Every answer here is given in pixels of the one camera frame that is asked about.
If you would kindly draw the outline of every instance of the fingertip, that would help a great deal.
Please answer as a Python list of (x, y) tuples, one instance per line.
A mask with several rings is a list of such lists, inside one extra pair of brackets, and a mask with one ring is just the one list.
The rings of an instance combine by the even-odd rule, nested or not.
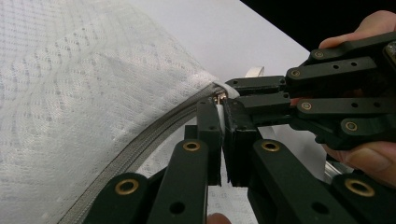
[(214, 213), (207, 216), (206, 224), (231, 224), (231, 221), (221, 213)]

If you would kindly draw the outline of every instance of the dark background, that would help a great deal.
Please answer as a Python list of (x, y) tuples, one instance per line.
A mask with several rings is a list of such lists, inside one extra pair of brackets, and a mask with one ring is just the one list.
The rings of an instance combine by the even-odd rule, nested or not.
[(396, 12), (396, 0), (242, 2), (309, 51), (317, 49), (327, 37), (355, 31), (366, 16), (377, 10)]

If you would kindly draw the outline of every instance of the zipper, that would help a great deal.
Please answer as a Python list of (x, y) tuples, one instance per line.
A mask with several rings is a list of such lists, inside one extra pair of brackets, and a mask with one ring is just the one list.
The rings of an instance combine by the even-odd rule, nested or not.
[(96, 196), (111, 178), (125, 172), (135, 172), (169, 135), (195, 117), (199, 100), (204, 97), (224, 97), (224, 94), (222, 87), (212, 83), (154, 121), (96, 177), (59, 223), (82, 223)]

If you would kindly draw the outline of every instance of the human hand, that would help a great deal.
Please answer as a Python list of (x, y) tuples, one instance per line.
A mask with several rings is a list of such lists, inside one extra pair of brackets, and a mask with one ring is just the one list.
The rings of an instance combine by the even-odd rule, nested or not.
[[(366, 17), (354, 33), (327, 38), (320, 43), (319, 48), (332, 48), (345, 41), (392, 31), (396, 31), (396, 14), (381, 10)], [(381, 184), (396, 188), (396, 143), (366, 143), (349, 151), (335, 151), (326, 146), (324, 148), (329, 155), (340, 162), (362, 170)]]
[(207, 216), (206, 224), (231, 224), (231, 221), (220, 213)]
[(392, 31), (396, 31), (396, 14), (390, 11), (380, 10), (364, 18), (355, 32), (327, 38), (319, 44), (319, 48), (333, 48), (345, 41), (359, 40)]

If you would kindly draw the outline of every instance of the white mesh fabric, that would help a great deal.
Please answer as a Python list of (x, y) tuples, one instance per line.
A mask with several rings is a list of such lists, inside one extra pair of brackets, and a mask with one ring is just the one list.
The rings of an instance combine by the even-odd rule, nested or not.
[(121, 0), (0, 3), (0, 222), (54, 223), (215, 78)]

